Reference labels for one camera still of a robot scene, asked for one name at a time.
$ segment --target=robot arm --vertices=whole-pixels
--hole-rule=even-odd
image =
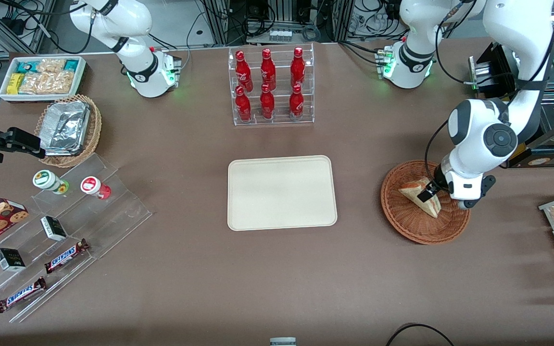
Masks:
[[[409,26],[405,42],[396,42],[385,48],[393,59],[385,61],[388,68],[383,77],[402,88],[419,86],[428,75],[435,53],[435,39],[440,23],[453,23],[473,17],[482,11],[486,0],[403,0],[401,20]]]
[[[536,107],[546,88],[547,49],[554,35],[552,5],[553,0],[541,0],[537,6],[519,0],[488,0],[484,28],[519,56],[517,86],[521,90],[508,105],[499,99],[465,100],[451,112],[448,132],[455,148],[435,171],[437,185],[431,183],[420,199],[443,188],[462,201],[462,208],[473,207],[494,184],[494,177],[484,174],[534,134],[540,121]]]
[[[176,86],[178,70],[172,56],[153,52],[141,38],[152,27],[147,6],[136,0],[86,0],[70,9],[83,4],[88,6],[70,13],[72,22],[117,54],[139,94],[156,97]]]

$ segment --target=red bottle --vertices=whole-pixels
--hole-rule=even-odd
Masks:
[[[264,83],[262,85],[260,103],[262,104],[262,116],[266,120],[271,120],[273,118],[273,114],[275,113],[275,97],[273,96],[268,83]]]
[[[249,64],[245,61],[245,54],[238,50],[235,53],[237,57],[237,79],[239,85],[242,85],[245,88],[245,91],[251,92],[253,90],[253,82],[251,81],[251,69]]]
[[[303,60],[303,49],[300,47],[294,48],[294,59],[290,65],[290,83],[294,87],[297,83],[303,85],[305,81],[305,61]]]
[[[251,104],[242,86],[237,86],[236,91],[237,98],[235,99],[235,103],[237,104],[237,112],[239,113],[240,121],[248,123],[251,121]]]
[[[292,88],[290,95],[290,119],[299,121],[303,117],[303,96],[301,95],[301,85],[296,84]]]
[[[277,88],[277,73],[275,72],[275,63],[271,59],[271,50],[266,48],[262,50],[262,83],[268,83],[271,90]]]

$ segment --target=candy bar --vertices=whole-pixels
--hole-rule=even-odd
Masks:
[[[46,291],[46,288],[46,280],[40,276],[40,278],[33,284],[28,285],[7,299],[0,300],[0,313],[3,313],[21,300],[29,298],[29,296],[32,296],[36,292]]]
[[[84,250],[88,249],[89,245],[87,244],[87,241],[83,238],[78,243],[75,243],[74,246],[72,246],[70,249],[68,249],[63,254],[60,254],[55,259],[50,261],[49,263],[46,263],[44,267],[46,267],[46,274],[50,274],[54,272],[59,267],[63,267],[66,263],[68,263],[71,259],[75,258],[83,252]]]

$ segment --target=small black box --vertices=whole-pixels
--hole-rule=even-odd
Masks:
[[[42,222],[42,228],[44,228],[44,232],[46,232],[47,237],[53,239],[54,241],[65,240],[67,235],[65,234],[65,230],[63,229],[63,226],[61,226],[59,220],[51,216],[45,216],[42,217],[40,221]]]
[[[18,250],[0,248],[0,266],[9,272],[20,272],[25,269],[25,263],[20,258]]]

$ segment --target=brown table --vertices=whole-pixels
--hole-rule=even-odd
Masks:
[[[447,39],[442,61],[465,77],[466,58],[488,42]],[[316,123],[279,129],[234,127],[225,49],[195,50],[181,86],[157,99],[129,86],[115,55],[86,55],[82,92],[103,116],[97,152],[155,215],[25,322],[0,315],[0,345],[261,346],[288,335],[300,346],[382,345],[407,322],[461,346],[554,345],[554,239],[537,210],[554,200],[554,169],[497,169],[463,235],[412,243],[385,219],[379,186],[399,162],[422,158],[470,90],[436,66],[401,90],[336,44],[315,49]],[[3,101],[0,129],[32,131],[43,108]],[[443,134],[430,157],[451,148]],[[228,164],[297,155],[332,160],[336,225],[229,230]],[[29,180],[42,168],[6,154],[0,197],[35,194]],[[404,334],[400,345],[441,344]]]

